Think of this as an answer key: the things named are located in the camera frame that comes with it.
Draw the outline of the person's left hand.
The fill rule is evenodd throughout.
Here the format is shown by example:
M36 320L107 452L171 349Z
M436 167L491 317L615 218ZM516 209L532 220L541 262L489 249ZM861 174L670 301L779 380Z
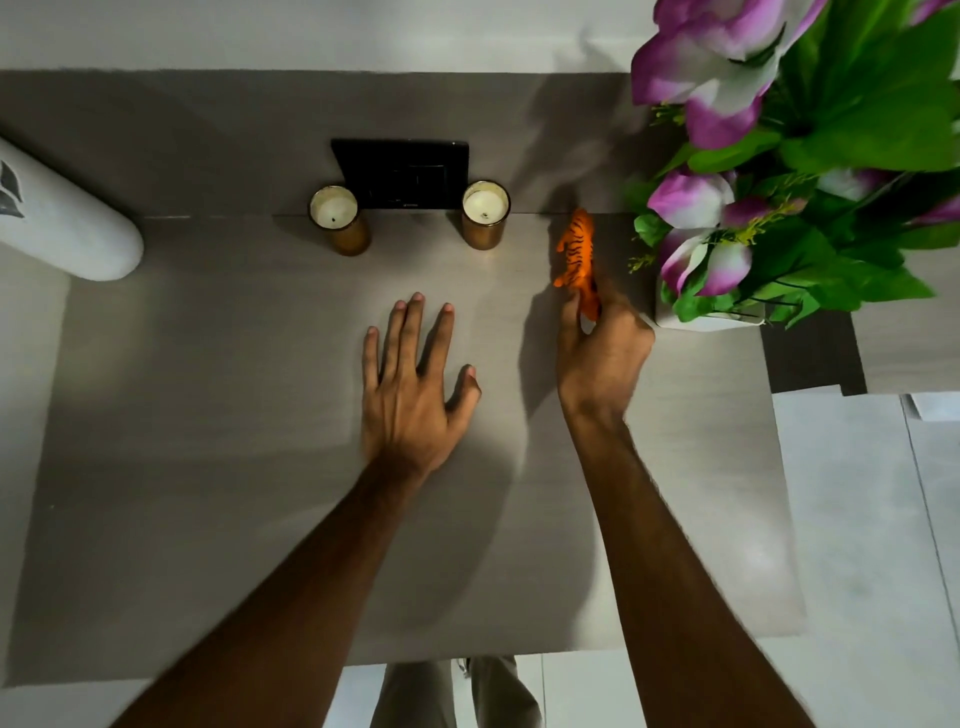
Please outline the person's left hand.
M450 457L467 429L449 429L445 375L454 332L454 308L444 304L428 331L427 345L417 352L415 373L398 373L398 343L403 308L390 310L386 333L380 333L380 384L362 394L361 442L368 463L398 467L417 481L425 481Z

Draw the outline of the person's right hand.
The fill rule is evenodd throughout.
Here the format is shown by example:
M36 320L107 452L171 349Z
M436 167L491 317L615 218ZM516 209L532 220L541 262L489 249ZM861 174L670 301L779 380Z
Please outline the person's right hand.
M594 274L594 280L597 279L610 279L614 283L603 272ZM642 318L629 297L626 298L638 316L638 336L625 350L562 353L558 337L558 399L570 430L586 421L608 424L622 422L625 418L642 367L655 344L653 327Z

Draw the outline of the orange toy tiger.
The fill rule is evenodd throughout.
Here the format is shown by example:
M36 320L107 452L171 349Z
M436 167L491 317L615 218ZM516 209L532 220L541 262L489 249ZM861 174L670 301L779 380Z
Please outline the orange toy tiger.
M580 314L596 324L602 305L594 279L594 217L582 207L576 208L558 240L556 251L563 254L564 269L553 280L556 288L579 293Z

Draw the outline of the person's right forearm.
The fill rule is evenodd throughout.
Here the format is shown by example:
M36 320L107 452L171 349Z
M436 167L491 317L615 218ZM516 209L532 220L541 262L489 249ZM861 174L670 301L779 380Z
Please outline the person's right forearm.
M563 414L647 728L815 728L700 561L622 418Z

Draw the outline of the person's left forearm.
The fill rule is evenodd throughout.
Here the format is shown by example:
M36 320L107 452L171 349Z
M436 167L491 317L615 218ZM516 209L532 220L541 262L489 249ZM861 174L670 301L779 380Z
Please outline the person's left forearm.
M110 728L323 728L365 604L428 468L386 451Z

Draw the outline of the amber glass candle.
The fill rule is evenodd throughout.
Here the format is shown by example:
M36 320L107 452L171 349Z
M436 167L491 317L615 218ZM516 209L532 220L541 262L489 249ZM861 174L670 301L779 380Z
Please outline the amber glass candle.
M369 226L356 196L348 188L327 185L318 189L309 202L309 215L338 254L358 257L369 249Z
M461 233L466 244L477 251L496 248L511 211L511 198L501 184L486 179L476 180L463 192Z

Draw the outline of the purple and white artificial flowers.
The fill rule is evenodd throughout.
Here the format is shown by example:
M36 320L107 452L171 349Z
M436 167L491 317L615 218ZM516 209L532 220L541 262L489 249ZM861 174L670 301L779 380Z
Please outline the purple and white artificial flowers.
M634 228L681 296L786 328L926 300L912 253L960 246L960 0L655 0L631 96L685 141L635 185Z

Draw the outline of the black wall switch plate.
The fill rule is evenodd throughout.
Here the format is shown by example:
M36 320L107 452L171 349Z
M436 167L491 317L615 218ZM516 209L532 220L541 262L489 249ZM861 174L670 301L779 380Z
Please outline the black wall switch plate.
M470 145L460 140L333 138L345 187L364 210L457 211Z

